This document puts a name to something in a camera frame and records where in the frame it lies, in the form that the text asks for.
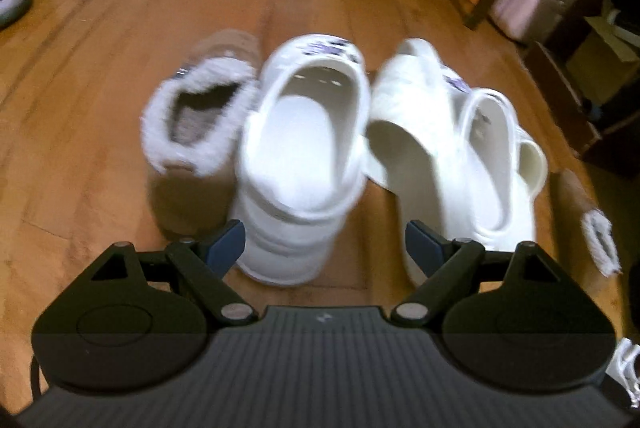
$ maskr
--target wooden floor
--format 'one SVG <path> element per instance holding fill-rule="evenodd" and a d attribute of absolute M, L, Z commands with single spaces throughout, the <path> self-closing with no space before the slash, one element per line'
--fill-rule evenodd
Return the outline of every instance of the wooden floor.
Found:
<path fill-rule="evenodd" d="M 227 27 L 255 33 L 265 55 L 299 34 L 343 36 L 368 70 L 405 37 L 427 39 L 471 85 L 511 99 L 551 170 L 574 169 L 592 189 L 516 48 L 488 23 L 466 29 L 448 0 L 35 0 L 0 32 L 0 401 L 10 410 L 31 400 L 29 334 L 46 305 L 110 243 L 164 245 L 146 204 L 140 112 L 194 43 Z M 257 307 L 389 307 L 412 289 L 394 209 L 369 183 L 312 284 L 274 289 L 237 271 L 228 282 Z M 536 218 L 538 241 L 554 254 L 546 189 Z M 598 303 L 620 333 L 617 285 Z"/>

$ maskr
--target pink bag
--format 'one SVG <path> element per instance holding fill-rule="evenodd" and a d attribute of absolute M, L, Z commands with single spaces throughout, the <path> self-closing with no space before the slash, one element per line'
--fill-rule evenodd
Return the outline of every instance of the pink bag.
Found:
<path fill-rule="evenodd" d="M 490 16 L 507 37 L 529 45 L 544 41 L 563 8 L 558 0 L 496 0 Z"/>

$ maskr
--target fuzzy white slipper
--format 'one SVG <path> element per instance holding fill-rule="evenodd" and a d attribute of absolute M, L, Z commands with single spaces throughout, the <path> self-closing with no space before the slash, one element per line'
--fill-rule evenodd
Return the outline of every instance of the fuzzy white slipper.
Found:
<path fill-rule="evenodd" d="M 253 36 L 222 30 L 149 100 L 142 148 L 150 203 L 165 231 L 200 236 L 225 223 L 236 190 L 236 146 L 258 95 L 258 50 Z"/>

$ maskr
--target white clog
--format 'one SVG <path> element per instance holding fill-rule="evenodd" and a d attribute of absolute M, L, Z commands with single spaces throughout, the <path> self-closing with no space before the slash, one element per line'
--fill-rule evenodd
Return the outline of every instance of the white clog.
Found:
<path fill-rule="evenodd" d="M 260 80 L 230 214 L 246 228 L 238 265 L 263 283 L 298 285 L 321 271 L 364 189 L 369 83 L 360 51 L 323 34 L 282 45 Z"/>
<path fill-rule="evenodd" d="M 471 232 L 465 173 L 458 152 L 452 97 L 435 49 L 424 40 L 401 43 L 373 87 L 367 175 L 398 197 L 399 227 L 421 220 L 446 238 Z M 424 274 L 404 251 L 414 283 Z"/>
<path fill-rule="evenodd" d="M 372 94 L 367 175 L 398 197 L 400 230 L 420 220 L 445 238 L 511 251 L 535 239 L 532 201 L 546 179 L 540 147 L 501 93 L 464 90 L 424 40 L 406 40 Z M 404 251 L 411 280 L 425 280 Z"/>

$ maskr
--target cable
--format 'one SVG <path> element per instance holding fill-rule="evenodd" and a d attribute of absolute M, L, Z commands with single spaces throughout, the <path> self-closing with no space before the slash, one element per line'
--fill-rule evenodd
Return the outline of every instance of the cable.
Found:
<path fill-rule="evenodd" d="M 40 365 L 38 364 L 38 360 L 36 360 L 35 356 L 31 358 L 30 380 L 31 397 L 33 397 L 33 400 L 35 401 L 42 396 L 42 391 L 40 390 Z"/>

